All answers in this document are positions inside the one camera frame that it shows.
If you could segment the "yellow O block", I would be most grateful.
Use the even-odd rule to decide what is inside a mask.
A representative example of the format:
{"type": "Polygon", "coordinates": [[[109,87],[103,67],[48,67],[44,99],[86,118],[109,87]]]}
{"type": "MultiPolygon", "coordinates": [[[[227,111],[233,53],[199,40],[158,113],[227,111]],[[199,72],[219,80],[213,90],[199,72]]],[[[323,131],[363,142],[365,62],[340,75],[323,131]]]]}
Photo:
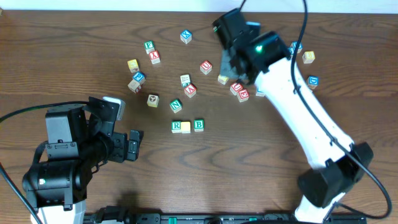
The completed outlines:
{"type": "Polygon", "coordinates": [[[191,132],[191,123],[189,121],[182,121],[181,123],[181,133],[190,133],[191,132]]]}

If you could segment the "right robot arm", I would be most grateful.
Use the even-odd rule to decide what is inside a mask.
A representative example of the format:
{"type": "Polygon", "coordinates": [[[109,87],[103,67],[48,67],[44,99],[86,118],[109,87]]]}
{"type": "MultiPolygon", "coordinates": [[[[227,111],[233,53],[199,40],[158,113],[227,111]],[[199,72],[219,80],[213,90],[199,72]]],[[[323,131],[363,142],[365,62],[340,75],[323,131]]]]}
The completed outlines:
{"type": "Polygon", "coordinates": [[[303,80],[279,35],[260,34],[233,9],[213,22],[213,30],[228,53],[230,66],[265,94],[298,139],[310,169],[298,178],[303,193],[294,216],[300,222],[322,223],[332,207],[359,182],[373,151],[355,144],[323,109],[303,80]]]}

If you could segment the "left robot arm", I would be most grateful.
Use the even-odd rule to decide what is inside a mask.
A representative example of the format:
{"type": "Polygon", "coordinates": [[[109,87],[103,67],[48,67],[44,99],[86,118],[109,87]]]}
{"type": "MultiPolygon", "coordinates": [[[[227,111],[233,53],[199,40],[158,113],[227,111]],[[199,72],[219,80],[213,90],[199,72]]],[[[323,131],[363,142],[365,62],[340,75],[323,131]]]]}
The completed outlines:
{"type": "Polygon", "coordinates": [[[48,139],[36,149],[22,180],[27,201],[41,223],[83,223],[93,174],[107,162],[138,158],[143,133],[114,132],[124,109],[123,100],[110,96],[49,108],[48,139]]]}

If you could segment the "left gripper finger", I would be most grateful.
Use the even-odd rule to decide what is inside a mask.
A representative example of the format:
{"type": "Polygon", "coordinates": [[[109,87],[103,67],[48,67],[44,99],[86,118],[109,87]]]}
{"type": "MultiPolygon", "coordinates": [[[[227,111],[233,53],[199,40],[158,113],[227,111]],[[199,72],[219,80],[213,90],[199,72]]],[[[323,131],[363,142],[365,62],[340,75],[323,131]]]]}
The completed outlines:
{"type": "Polygon", "coordinates": [[[144,132],[140,130],[130,130],[128,150],[126,159],[128,161],[136,161],[139,157],[139,149],[144,137],[144,132]]]}
{"type": "Polygon", "coordinates": [[[89,102],[83,109],[89,112],[88,133],[90,137],[101,133],[111,137],[118,117],[120,105],[106,100],[89,97],[89,102]]]}

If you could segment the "blue T block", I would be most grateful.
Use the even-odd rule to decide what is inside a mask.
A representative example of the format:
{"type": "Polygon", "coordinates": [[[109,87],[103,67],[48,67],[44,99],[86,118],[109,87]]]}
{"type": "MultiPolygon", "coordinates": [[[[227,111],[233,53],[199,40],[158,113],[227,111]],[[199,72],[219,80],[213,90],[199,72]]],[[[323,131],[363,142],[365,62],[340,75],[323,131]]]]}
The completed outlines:
{"type": "Polygon", "coordinates": [[[260,91],[259,89],[257,89],[256,96],[265,97],[265,93],[263,91],[260,91]]]}

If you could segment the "green B block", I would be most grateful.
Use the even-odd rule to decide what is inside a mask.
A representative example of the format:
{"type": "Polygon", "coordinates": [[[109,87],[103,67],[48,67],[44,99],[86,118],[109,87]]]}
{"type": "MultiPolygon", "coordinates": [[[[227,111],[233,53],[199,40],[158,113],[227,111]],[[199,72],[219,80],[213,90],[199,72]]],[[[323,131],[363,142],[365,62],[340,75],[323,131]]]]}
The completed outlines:
{"type": "Polygon", "coordinates": [[[194,120],[194,132],[203,132],[205,128],[203,119],[195,119],[194,120]]]}

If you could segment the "green R block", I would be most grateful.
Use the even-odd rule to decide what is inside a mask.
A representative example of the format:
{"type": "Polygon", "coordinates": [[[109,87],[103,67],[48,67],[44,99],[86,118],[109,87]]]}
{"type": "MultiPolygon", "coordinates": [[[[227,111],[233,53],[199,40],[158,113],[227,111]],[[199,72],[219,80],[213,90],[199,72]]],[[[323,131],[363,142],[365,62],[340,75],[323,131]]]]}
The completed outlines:
{"type": "Polygon", "coordinates": [[[172,121],[171,130],[172,130],[172,133],[181,133],[182,132],[181,122],[180,121],[172,121]]]}

